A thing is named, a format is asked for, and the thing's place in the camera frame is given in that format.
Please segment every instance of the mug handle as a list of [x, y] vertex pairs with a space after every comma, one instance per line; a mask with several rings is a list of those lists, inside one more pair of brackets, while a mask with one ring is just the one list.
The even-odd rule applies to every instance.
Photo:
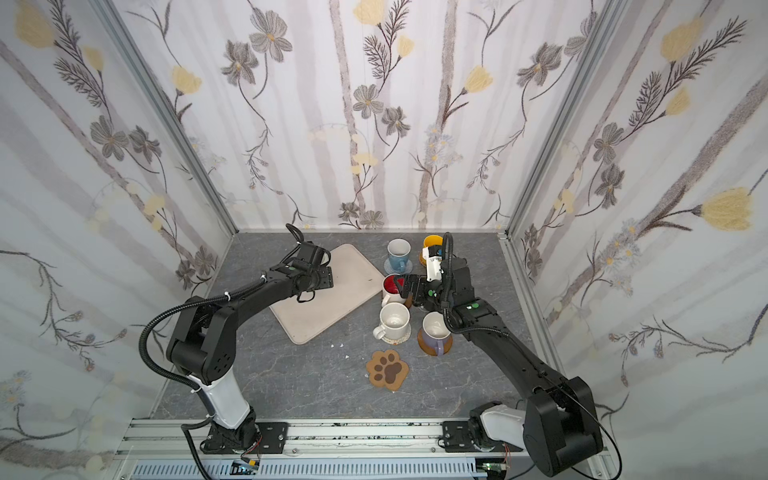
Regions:
[[381, 339], [384, 337], [384, 333], [385, 333], [385, 332], [384, 332], [384, 327], [383, 327], [383, 326], [381, 326], [381, 325], [379, 325], [379, 326], [377, 326], [375, 329], [373, 329], [373, 336], [374, 336], [374, 337], [375, 337], [377, 340], [381, 340]]

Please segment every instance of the wallpaper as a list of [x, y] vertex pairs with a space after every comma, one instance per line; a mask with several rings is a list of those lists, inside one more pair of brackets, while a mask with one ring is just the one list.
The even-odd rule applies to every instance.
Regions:
[[603, 2], [116, 0], [239, 228], [506, 228]]
[[142, 324], [205, 294], [229, 235], [87, 2], [0, 25], [0, 477], [100, 478], [163, 384]]
[[765, 478], [766, 21], [631, 2], [515, 231], [622, 478]]

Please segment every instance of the beige tray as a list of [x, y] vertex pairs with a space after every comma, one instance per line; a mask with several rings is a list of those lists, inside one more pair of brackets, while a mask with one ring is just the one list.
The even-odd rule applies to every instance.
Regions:
[[[333, 288], [318, 290], [315, 299], [298, 303], [296, 297], [270, 308], [291, 342], [303, 345], [382, 291], [384, 276], [355, 247], [345, 243], [331, 250]], [[311, 293], [304, 293], [309, 298]]]

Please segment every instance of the gray marble tabletop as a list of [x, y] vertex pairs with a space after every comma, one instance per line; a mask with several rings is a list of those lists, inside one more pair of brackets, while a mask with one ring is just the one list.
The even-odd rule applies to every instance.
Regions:
[[[354, 245], [384, 274], [386, 245], [404, 238], [412, 245], [413, 273], [424, 273], [417, 248], [426, 233], [307, 233], [328, 250]], [[262, 269], [280, 261], [293, 245], [289, 233], [239, 233], [221, 263], [211, 290], [218, 295], [252, 282]], [[475, 294], [490, 302], [508, 328], [532, 348], [518, 298], [495, 233], [456, 233], [454, 250], [465, 257]], [[500, 400], [514, 406], [515, 387], [478, 347], [454, 336], [450, 352], [426, 355], [416, 340], [425, 312], [411, 308], [412, 336], [391, 347], [373, 338], [381, 296], [304, 345], [291, 343], [269, 309], [237, 331], [234, 374], [243, 396], [260, 418], [361, 418], [467, 416], [482, 403]], [[396, 392], [376, 388], [366, 378], [366, 363], [376, 350], [393, 348], [410, 372]], [[197, 419], [204, 408], [189, 388], [170, 382], [154, 413], [156, 419]]]

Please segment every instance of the mug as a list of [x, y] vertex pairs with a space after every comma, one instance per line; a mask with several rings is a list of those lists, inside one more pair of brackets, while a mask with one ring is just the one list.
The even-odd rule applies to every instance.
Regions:
[[[424, 248], [430, 248], [432, 245], [442, 245], [442, 237], [439, 235], [429, 235], [424, 239]], [[424, 257], [424, 250], [419, 254], [419, 262], [427, 266], [427, 260]]]
[[399, 340], [406, 335], [408, 321], [411, 313], [402, 303], [388, 303], [379, 314], [380, 324], [373, 329], [373, 336], [377, 340], [387, 337], [390, 340]]
[[[382, 306], [385, 306], [387, 303], [405, 303], [407, 299], [404, 299], [400, 296], [400, 293], [397, 291], [397, 285], [395, 285], [395, 277], [397, 276], [396, 273], [393, 273], [392, 275], [387, 275], [384, 278], [384, 281], [382, 282]], [[397, 283], [402, 287], [406, 282], [406, 279], [403, 277], [400, 277], [397, 279]]]
[[408, 254], [411, 253], [411, 244], [402, 238], [395, 238], [386, 247], [389, 253], [389, 266], [395, 273], [403, 274], [408, 265]]
[[422, 329], [419, 331], [419, 346], [432, 356], [445, 355], [451, 349], [453, 337], [442, 321], [442, 313], [431, 312], [424, 317]]

